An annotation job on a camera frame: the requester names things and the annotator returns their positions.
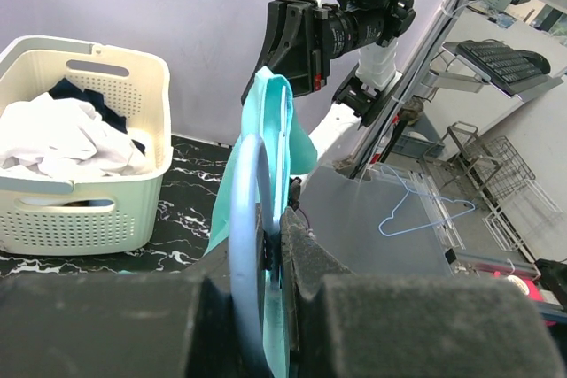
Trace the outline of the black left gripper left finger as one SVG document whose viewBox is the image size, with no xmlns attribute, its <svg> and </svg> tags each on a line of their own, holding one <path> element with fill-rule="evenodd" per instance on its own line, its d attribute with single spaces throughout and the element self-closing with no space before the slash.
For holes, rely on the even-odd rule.
<svg viewBox="0 0 567 378">
<path fill-rule="evenodd" d="M 236 377 L 227 248 L 180 273 L 1 283 L 4 377 Z"/>
</svg>

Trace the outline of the white t shirt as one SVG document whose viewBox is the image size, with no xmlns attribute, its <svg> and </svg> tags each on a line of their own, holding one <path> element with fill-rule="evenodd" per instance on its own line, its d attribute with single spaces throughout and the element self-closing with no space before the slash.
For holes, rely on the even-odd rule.
<svg viewBox="0 0 567 378">
<path fill-rule="evenodd" d="M 1 115 L 1 171 L 57 179 L 147 174 L 151 161 L 135 150 L 127 157 L 96 154 L 48 93 L 8 104 Z"/>
</svg>

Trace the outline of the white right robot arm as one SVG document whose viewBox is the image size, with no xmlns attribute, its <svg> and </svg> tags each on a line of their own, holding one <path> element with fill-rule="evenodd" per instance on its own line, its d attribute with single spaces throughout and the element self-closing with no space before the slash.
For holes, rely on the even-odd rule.
<svg viewBox="0 0 567 378">
<path fill-rule="evenodd" d="M 395 49 L 416 18 L 414 0 L 273 0 L 251 80 L 261 69 L 283 76 L 292 97 L 320 91 L 334 59 L 357 51 L 358 65 L 337 91 L 337 100 L 350 107 L 368 126 L 377 104 L 362 93 L 370 86 L 382 94 L 392 81 Z"/>
</svg>

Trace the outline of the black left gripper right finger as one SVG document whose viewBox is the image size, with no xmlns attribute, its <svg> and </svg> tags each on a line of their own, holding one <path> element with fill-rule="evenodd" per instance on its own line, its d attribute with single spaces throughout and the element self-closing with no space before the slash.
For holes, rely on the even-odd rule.
<svg viewBox="0 0 567 378">
<path fill-rule="evenodd" d="M 281 221 L 301 377 L 563 377 L 534 303 L 503 279 L 355 274 Z"/>
</svg>

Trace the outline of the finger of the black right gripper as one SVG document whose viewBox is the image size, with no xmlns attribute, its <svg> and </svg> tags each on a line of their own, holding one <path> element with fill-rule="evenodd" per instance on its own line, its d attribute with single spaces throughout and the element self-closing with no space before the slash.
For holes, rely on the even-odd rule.
<svg viewBox="0 0 567 378">
<path fill-rule="evenodd" d="M 262 67 L 266 66 L 273 74 L 284 76 L 284 65 L 309 64 L 309 13 L 310 2 L 305 0 L 274 0 L 268 3 L 264 41 L 256 66 L 241 96 L 242 104 L 248 97 L 256 73 Z"/>
<path fill-rule="evenodd" d="M 287 64 L 283 66 L 283 75 L 291 84 L 294 96 L 307 96 L 327 85 L 330 63 Z"/>
</svg>

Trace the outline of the teal t shirt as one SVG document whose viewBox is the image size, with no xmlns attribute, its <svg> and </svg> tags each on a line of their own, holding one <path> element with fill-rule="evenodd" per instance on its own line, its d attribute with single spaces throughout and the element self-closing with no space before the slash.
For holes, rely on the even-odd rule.
<svg viewBox="0 0 567 378">
<path fill-rule="evenodd" d="M 263 346 L 269 370 L 255 376 L 287 377 L 290 374 L 290 346 L 284 313 L 282 288 L 282 230 L 280 220 L 289 203 L 291 177 L 309 174 L 317 164 L 317 150 L 303 130 L 294 111 L 291 85 L 281 75 L 263 68 L 245 100 L 240 135 L 230 153 L 214 204 L 207 249 L 227 243 L 234 169 L 242 141 L 249 134 L 260 135 L 268 155 L 277 236 L 266 236 L 264 244 Z"/>
</svg>

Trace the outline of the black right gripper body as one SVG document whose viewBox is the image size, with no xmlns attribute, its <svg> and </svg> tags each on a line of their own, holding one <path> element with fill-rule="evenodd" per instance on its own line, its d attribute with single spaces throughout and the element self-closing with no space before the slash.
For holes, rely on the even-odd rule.
<svg viewBox="0 0 567 378">
<path fill-rule="evenodd" d="M 376 43 L 384 32 L 384 10 L 355 8 L 342 10 L 337 4 L 323 4 L 314 12 L 315 47 L 321 63 Z"/>
</svg>

